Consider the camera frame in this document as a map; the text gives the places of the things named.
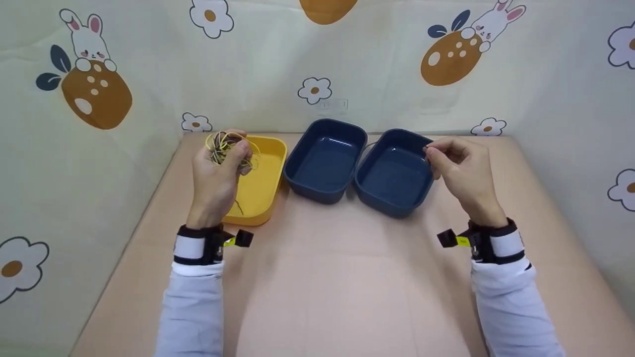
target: wrist strap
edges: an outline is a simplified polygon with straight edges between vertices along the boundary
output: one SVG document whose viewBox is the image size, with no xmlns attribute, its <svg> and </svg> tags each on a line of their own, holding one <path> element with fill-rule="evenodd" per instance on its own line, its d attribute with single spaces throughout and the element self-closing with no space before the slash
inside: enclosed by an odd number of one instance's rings
<svg viewBox="0 0 635 357">
<path fill-rule="evenodd" d="M 179 228 L 174 244 L 174 261 L 186 266 L 209 266 L 223 261 L 223 243 L 232 235 L 223 225 L 203 229 Z"/>
<path fill-rule="evenodd" d="M 480 226 L 468 222 L 468 230 L 458 236 L 449 229 L 437 235 L 441 245 L 449 248 L 457 245 L 472 248 L 472 259 L 487 264 L 509 264 L 525 257 L 525 246 L 516 223 L 507 219 L 501 228 Z"/>
</svg>

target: rabbit ears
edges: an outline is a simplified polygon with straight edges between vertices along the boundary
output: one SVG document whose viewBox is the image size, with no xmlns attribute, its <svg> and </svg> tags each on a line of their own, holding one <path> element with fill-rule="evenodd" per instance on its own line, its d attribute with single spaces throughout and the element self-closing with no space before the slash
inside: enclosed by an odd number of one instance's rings
<svg viewBox="0 0 635 357">
<path fill-rule="evenodd" d="M 523 14 L 525 13 L 525 10 L 527 10 L 525 5 L 521 5 L 507 11 L 507 8 L 511 4 L 512 4 L 512 0 L 498 0 L 498 2 L 496 2 L 496 5 L 494 5 L 495 11 L 499 11 L 499 12 L 504 11 L 507 13 L 506 15 L 507 23 L 518 20 L 521 16 L 523 16 Z"/>
<path fill-rule="evenodd" d="M 72 32 L 79 31 L 83 26 L 77 15 L 72 10 L 61 9 L 60 18 Z M 90 31 L 101 35 L 103 27 L 104 23 L 99 15 L 92 14 L 88 17 L 88 28 Z"/>
</svg>

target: tangled rubber bands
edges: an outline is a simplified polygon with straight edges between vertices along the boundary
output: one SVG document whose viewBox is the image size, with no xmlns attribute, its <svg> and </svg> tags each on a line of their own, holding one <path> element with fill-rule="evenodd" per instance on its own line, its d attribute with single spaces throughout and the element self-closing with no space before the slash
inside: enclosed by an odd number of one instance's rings
<svg viewBox="0 0 635 357">
<path fill-rule="evenodd" d="M 249 141 L 246 137 L 240 135 L 239 133 L 235 133 L 233 131 L 219 131 L 216 136 L 214 136 L 214 140 L 210 145 L 211 138 L 212 134 L 207 136 L 207 138 L 205 139 L 205 146 L 210 151 L 210 159 L 218 165 L 221 165 L 225 161 L 225 158 L 227 158 L 227 154 L 229 153 L 229 151 L 241 140 L 246 140 L 258 151 L 257 155 L 260 154 L 260 148 L 258 148 L 258 145 Z M 254 163 L 257 164 L 258 161 L 254 160 L 253 156 L 251 158 L 244 158 L 241 164 L 238 165 L 238 170 L 242 171 L 245 168 L 256 170 L 258 165 L 254 166 Z M 244 215 L 243 209 L 242 207 L 240 207 L 240 203 L 238 203 L 238 200 L 235 200 L 235 202 L 238 210 L 240 210 L 241 215 Z"/>
</svg>

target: yellow tray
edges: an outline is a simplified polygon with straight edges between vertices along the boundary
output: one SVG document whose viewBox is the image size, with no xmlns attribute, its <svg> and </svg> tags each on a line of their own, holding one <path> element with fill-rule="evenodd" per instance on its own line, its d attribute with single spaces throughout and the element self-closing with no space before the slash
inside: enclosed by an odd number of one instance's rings
<svg viewBox="0 0 635 357">
<path fill-rule="evenodd" d="M 282 168 L 286 160 L 286 144 L 276 138 L 249 135 L 249 141 L 260 149 L 255 151 L 254 170 L 238 182 L 236 201 L 243 209 L 234 206 L 223 218 L 224 223 L 241 226 L 259 226 L 271 218 L 276 192 L 280 186 Z"/>
</svg>

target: left hand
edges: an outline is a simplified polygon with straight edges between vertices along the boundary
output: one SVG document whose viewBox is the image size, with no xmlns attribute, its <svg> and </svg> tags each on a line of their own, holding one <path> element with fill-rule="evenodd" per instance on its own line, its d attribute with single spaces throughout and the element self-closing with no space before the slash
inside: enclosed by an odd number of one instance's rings
<svg viewBox="0 0 635 357">
<path fill-rule="evenodd" d="M 242 130 L 230 129 L 244 137 Z M 203 146 L 192 158 L 194 174 L 194 199 L 187 216 L 186 226 L 202 229 L 220 224 L 221 220 L 234 205 L 238 190 L 238 179 L 246 175 L 250 168 L 240 170 L 241 161 L 251 158 L 249 142 L 241 140 L 228 153 L 222 165 L 214 163 L 210 150 Z"/>
</svg>

